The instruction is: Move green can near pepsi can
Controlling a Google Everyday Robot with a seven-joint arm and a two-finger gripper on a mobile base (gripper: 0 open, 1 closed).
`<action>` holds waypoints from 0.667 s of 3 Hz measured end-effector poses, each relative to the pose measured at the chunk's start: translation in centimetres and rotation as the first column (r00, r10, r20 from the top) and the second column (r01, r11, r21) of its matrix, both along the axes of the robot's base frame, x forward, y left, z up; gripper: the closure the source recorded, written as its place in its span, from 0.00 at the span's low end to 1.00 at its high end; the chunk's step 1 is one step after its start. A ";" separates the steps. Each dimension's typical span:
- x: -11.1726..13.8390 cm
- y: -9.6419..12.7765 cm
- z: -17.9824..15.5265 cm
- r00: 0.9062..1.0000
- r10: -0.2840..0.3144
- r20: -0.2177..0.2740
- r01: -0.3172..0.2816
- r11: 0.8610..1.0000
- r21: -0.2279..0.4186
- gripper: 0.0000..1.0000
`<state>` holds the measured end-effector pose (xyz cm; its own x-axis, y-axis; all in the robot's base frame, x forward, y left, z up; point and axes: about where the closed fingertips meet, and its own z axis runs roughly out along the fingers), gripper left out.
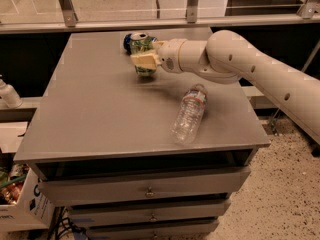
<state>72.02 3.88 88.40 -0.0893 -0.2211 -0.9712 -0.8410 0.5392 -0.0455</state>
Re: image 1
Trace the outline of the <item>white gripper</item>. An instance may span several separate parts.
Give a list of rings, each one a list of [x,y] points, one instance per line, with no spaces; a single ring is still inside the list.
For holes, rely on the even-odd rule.
[[[153,42],[153,48],[143,53],[131,55],[132,63],[137,67],[156,70],[158,66],[169,73],[182,73],[179,65],[179,52],[186,39],[171,39],[169,41],[157,40]]]

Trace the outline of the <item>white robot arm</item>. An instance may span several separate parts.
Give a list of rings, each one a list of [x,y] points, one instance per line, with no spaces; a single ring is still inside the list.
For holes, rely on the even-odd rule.
[[[320,80],[264,54],[235,32],[166,41],[135,33],[130,50],[133,64],[148,70],[189,72],[220,84],[244,78],[320,143]]]

